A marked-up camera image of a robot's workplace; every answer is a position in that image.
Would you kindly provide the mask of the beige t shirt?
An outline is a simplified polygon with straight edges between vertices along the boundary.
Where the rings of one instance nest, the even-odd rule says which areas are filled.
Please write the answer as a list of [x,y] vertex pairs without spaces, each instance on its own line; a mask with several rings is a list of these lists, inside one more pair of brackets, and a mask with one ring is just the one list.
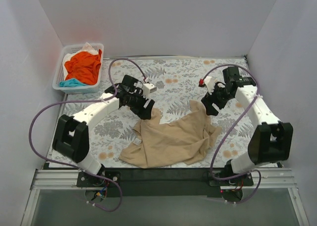
[[143,169],[203,160],[215,146],[221,127],[212,125],[202,103],[191,100],[189,105],[190,113],[164,124],[160,123],[161,112],[154,108],[151,119],[134,125],[136,138],[121,151],[119,159]]

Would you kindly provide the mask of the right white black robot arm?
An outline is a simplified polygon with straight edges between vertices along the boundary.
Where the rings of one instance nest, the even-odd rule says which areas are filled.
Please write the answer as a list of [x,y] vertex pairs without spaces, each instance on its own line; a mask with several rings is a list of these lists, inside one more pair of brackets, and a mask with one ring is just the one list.
[[233,123],[234,126],[247,115],[254,127],[254,133],[247,151],[241,156],[229,160],[219,172],[210,172],[213,179],[227,181],[241,178],[257,167],[285,161],[289,158],[293,138],[293,126],[282,122],[267,106],[260,95],[260,85],[249,74],[240,74],[243,67],[236,64],[223,64],[223,81],[216,82],[209,73],[199,81],[199,87],[205,87],[207,93],[201,99],[206,114],[217,116],[227,102],[235,99],[244,111]]

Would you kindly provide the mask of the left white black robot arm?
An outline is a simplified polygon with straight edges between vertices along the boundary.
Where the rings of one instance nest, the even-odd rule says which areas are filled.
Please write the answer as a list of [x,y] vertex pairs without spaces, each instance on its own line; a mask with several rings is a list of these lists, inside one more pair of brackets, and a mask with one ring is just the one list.
[[125,75],[120,83],[107,88],[100,100],[71,116],[62,115],[57,122],[53,138],[53,149],[71,159],[89,173],[102,175],[105,167],[90,153],[89,132],[108,114],[127,106],[142,120],[151,119],[154,100],[149,94],[157,90],[152,83],[141,83]]

